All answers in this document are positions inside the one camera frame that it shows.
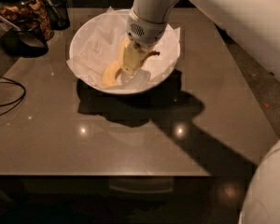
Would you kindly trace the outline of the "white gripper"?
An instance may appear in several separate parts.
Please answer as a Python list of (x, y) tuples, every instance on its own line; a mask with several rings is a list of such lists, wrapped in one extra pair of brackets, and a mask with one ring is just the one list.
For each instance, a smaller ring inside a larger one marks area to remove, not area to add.
[(142, 20), (132, 9), (130, 10), (126, 24), (126, 34), (133, 41), (126, 40), (124, 42), (121, 64), (124, 73), (129, 76), (134, 75), (141, 66), (145, 54), (141, 47), (155, 46), (164, 35), (166, 26), (167, 22), (154, 23)]

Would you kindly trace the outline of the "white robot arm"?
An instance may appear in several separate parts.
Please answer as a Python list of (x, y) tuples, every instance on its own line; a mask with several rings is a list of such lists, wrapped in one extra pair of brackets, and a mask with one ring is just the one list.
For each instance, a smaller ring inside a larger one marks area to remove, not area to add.
[[(155, 46), (178, 0), (133, 0), (126, 25), (132, 41), (123, 51), (122, 70), (132, 75)], [(280, 81), (280, 0), (189, 0)], [(239, 224), (280, 224), (280, 140), (255, 172)]]

